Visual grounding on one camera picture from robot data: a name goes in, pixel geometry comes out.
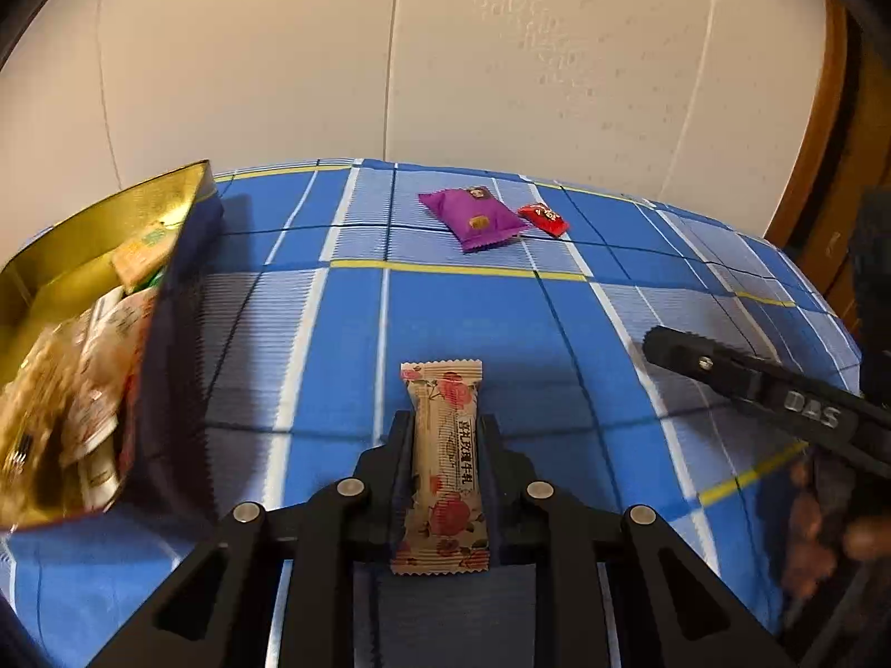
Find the person right hand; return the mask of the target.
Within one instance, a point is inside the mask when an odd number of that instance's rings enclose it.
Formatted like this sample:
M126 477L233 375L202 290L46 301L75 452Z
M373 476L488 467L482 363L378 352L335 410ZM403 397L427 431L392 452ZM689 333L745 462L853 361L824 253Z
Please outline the person right hand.
M799 459L790 468L791 484L797 489L791 502L787 549L781 585L797 600L808 600L835 572L838 557L858 562L889 558L889 515L866 515L843 523L820 505L811 485L808 459Z

